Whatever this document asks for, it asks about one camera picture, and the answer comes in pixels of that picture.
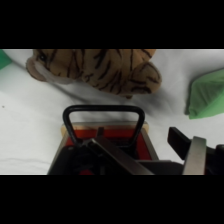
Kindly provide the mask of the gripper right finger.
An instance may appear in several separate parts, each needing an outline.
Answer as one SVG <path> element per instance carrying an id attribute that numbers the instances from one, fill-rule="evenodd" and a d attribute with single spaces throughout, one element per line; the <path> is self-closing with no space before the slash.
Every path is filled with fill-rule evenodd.
<path id="1" fill-rule="evenodd" d="M 189 139 L 180 130 L 170 127 L 167 141 L 176 154 L 184 161 L 183 175 L 203 175 L 206 166 L 206 140 L 194 136 Z"/>

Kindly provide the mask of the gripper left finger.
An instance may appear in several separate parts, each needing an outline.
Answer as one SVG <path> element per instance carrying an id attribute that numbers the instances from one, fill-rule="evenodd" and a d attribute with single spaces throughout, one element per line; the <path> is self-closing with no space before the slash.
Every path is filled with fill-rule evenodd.
<path id="1" fill-rule="evenodd" d="M 103 127 L 87 139 L 78 138 L 72 131 L 70 139 L 73 153 L 69 167 L 74 175 L 152 175 L 135 159 L 136 142 L 130 145 L 125 138 L 113 142 Z"/>

